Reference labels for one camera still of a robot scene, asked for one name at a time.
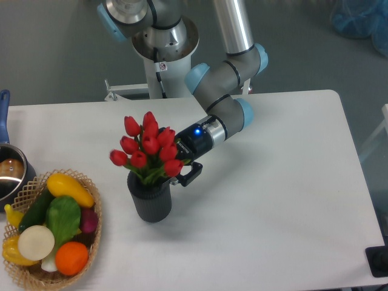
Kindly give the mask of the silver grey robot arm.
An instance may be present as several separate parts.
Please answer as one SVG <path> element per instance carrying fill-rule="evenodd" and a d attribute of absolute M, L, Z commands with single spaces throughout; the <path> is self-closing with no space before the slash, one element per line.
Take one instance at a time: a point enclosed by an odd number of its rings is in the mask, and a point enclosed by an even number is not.
<path fill-rule="evenodd" d="M 183 186 L 202 171 L 198 158 L 247 127 L 253 119 L 251 106 L 230 92 L 262 72 L 268 64 L 264 48 L 255 43 L 243 1 L 214 1 L 226 59 L 215 69 L 207 64 L 175 67 L 189 59 L 199 36 L 185 18 L 178 1 L 102 1 L 97 12 L 105 29 L 118 41 L 130 39 L 144 58 L 151 97 L 172 98 L 189 93 L 206 117 L 185 130 L 158 129 L 151 113 L 138 124 L 124 120 L 126 136 L 121 150 L 110 160 L 145 186 L 164 181 Z"/>

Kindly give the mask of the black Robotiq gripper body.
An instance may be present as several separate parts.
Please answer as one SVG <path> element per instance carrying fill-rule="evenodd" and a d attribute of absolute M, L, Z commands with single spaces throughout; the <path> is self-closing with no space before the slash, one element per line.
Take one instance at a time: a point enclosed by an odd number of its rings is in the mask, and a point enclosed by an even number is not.
<path fill-rule="evenodd" d="M 194 123 L 175 136 L 178 149 L 177 158 L 180 160 L 197 160 L 215 147 L 209 123 Z"/>

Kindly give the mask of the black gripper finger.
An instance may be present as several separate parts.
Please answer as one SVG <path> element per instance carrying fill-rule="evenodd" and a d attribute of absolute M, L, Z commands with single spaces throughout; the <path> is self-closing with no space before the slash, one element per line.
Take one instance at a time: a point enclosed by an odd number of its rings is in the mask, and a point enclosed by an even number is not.
<path fill-rule="evenodd" d="M 173 186 L 181 184 L 183 187 L 187 187 L 193 180 L 195 180 L 201 174 L 203 165 L 198 162 L 192 162 L 190 166 L 191 169 L 187 174 L 178 174 L 170 180 L 170 184 Z"/>

